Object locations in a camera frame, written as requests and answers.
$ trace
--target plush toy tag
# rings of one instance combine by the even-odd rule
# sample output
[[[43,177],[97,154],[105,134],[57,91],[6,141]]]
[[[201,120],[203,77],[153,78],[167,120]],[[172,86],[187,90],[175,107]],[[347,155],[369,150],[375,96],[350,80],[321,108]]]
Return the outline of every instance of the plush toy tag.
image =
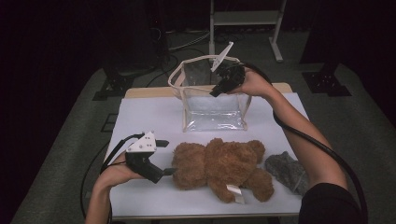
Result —
[[[227,190],[229,190],[233,196],[235,196],[236,203],[245,203],[244,197],[242,196],[242,191],[235,185],[227,185]]]

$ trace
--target transparent plastic bag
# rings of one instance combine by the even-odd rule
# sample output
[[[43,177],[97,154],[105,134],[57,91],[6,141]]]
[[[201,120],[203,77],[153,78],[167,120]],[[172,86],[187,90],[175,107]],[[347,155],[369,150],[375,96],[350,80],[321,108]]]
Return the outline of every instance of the transparent plastic bag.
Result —
[[[251,96],[209,94],[221,80],[210,70],[215,58],[216,55],[206,55],[183,61],[168,79],[174,95],[183,102],[183,132],[248,129],[244,117]],[[225,57],[217,71],[235,63],[239,60]]]

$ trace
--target brown teddy bear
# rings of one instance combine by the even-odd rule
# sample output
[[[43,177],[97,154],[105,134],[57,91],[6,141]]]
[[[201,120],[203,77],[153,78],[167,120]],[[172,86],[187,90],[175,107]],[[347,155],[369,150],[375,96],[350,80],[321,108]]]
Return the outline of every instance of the brown teddy bear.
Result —
[[[172,166],[175,185],[194,189],[208,185],[225,203],[235,201],[227,185],[251,189],[260,201],[268,201],[274,193],[272,177],[257,164],[262,162],[265,147],[257,140],[247,143],[211,140],[206,147],[181,143],[175,148]]]

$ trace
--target person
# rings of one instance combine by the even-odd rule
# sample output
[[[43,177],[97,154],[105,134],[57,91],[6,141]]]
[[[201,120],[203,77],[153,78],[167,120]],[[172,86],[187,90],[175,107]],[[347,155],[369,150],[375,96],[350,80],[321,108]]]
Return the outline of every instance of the person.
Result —
[[[276,116],[284,123],[331,147],[315,125],[255,71],[246,68],[244,83],[228,94],[238,92],[260,96],[270,104]],[[309,178],[309,190],[302,199],[299,223],[364,223],[361,210],[347,189],[347,179],[340,165],[328,154],[298,135],[287,130],[284,130],[284,133]],[[121,154],[115,162],[125,160],[123,157]],[[93,187],[86,223],[106,223],[111,188],[133,178],[141,178],[141,176],[125,165],[107,168]]]

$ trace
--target human hand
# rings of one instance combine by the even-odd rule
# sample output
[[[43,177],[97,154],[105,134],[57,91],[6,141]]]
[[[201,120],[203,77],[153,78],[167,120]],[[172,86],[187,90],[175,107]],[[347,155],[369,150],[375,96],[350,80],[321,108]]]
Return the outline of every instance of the human hand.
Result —
[[[242,92],[251,96],[264,97],[272,91],[274,87],[267,82],[262,76],[257,74],[250,68],[245,68],[245,81],[242,85],[235,88],[232,91],[227,92],[228,94]]]
[[[133,172],[125,163],[125,152],[122,152],[111,165],[109,165],[96,180],[95,186],[112,188],[131,179],[143,178]]]

